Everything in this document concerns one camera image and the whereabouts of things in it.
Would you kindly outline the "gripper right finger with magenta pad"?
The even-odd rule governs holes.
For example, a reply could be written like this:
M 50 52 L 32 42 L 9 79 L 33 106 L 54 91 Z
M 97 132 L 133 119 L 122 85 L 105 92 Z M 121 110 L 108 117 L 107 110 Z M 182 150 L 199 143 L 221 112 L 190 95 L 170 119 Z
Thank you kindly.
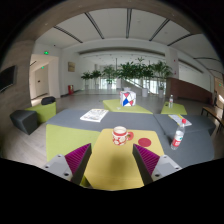
M 181 170 L 181 167 L 168 155 L 159 156 L 137 144 L 133 145 L 132 154 L 144 185 Z

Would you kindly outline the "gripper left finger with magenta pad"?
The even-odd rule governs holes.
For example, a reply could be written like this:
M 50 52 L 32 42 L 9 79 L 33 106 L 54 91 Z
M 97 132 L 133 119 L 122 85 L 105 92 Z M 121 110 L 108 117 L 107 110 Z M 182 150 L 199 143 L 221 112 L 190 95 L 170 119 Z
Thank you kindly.
M 42 169 L 79 185 L 91 154 L 91 144 L 86 144 L 66 155 L 56 155 Z

